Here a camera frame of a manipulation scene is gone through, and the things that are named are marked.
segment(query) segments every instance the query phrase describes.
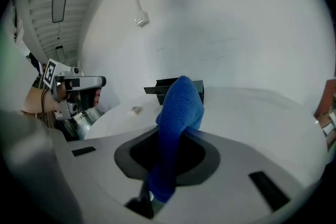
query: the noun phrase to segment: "white wall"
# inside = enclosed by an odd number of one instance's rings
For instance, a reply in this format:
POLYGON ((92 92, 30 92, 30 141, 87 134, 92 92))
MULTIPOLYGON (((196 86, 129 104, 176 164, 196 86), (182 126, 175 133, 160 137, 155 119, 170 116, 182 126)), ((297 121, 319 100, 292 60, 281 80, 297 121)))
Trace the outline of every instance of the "white wall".
POLYGON ((274 90, 317 108, 333 78, 335 43, 324 0, 96 0, 81 32, 86 75, 107 77, 110 109, 156 79, 187 75, 206 87, 274 90))
POLYGON ((17 48, 19 49, 21 54, 24 56, 28 56, 30 53, 30 50, 27 48, 26 44, 23 41, 17 44, 17 48))

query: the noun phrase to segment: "white tabletop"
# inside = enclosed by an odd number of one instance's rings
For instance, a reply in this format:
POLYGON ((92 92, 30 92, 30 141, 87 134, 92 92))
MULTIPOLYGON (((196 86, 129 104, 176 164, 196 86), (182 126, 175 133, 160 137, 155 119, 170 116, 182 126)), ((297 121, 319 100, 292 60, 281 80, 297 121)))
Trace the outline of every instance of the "white tabletop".
MULTIPOLYGON (((327 159, 325 137, 301 105, 264 90, 207 88, 201 131, 248 144, 288 171, 303 186, 316 182, 327 159)), ((155 125, 161 112, 155 95, 143 95, 111 109, 85 139, 155 125), (138 115, 128 112, 141 106, 138 115)))

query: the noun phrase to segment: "white ceiling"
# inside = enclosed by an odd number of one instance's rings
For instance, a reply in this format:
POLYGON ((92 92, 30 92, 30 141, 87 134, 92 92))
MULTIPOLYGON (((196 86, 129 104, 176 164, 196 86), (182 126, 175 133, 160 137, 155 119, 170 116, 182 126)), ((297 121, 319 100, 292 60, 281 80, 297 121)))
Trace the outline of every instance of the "white ceiling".
POLYGON ((64 21, 53 23, 51 4, 53 0, 28 0, 30 24, 33 27, 25 31, 37 36, 47 56, 58 60, 55 47, 63 46, 66 64, 74 65, 77 59, 77 47, 82 21, 92 0, 67 0, 64 21))

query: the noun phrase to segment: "small white object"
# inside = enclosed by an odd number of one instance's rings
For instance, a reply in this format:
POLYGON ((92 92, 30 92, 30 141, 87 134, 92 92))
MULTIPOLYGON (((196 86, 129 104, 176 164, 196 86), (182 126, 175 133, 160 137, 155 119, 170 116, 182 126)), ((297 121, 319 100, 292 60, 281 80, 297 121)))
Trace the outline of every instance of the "small white object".
POLYGON ((141 111, 142 111, 142 107, 141 107, 141 106, 134 106, 134 107, 132 107, 132 109, 128 112, 128 115, 136 116, 136 115, 138 115, 141 111))
POLYGON ((137 26, 139 27, 143 27, 144 25, 149 23, 149 19, 148 19, 148 14, 147 12, 144 11, 140 11, 136 17, 134 18, 135 23, 137 24, 137 26))
POLYGON ((331 118, 331 121, 332 121, 334 127, 336 128, 336 116, 335 116, 335 114, 333 112, 331 112, 329 114, 329 117, 331 118))
POLYGON ((152 194, 151 191, 149 191, 149 199, 150 199, 150 201, 152 201, 154 199, 154 195, 152 194))
POLYGON ((60 111, 54 111, 54 115, 55 115, 56 120, 63 118, 62 112, 60 112, 60 111))
POLYGON ((60 62, 52 60, 51 58, 48 61, 46 72, 43 77, 43 82, 49 88, 52 87, 51 82, 54 81, 55 75, 59 75, 62 72, 70 72, 71 67, 63 65, 60 62))
POLYGON ((324 135, 327 136, 328 134, 330 134, 332 132, 332 130, 335 129, 335 126, 331 123, 329 123, 326 127, 323 128, 324 131, 324 135))

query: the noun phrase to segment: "blue cloth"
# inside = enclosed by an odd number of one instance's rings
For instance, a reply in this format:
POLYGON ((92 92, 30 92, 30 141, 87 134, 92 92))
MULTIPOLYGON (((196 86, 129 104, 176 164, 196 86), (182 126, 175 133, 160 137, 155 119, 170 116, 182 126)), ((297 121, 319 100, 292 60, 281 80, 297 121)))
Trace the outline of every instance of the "blue cloth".
POLYGON ((185 76, 169 88, 156 123, 159 126, 158 159, 148 174, 149 189, 154 197, 167 202, 175 191, 176 157, 180 136, 187 128, 199 129, 204 107, 192 83, 185 76))

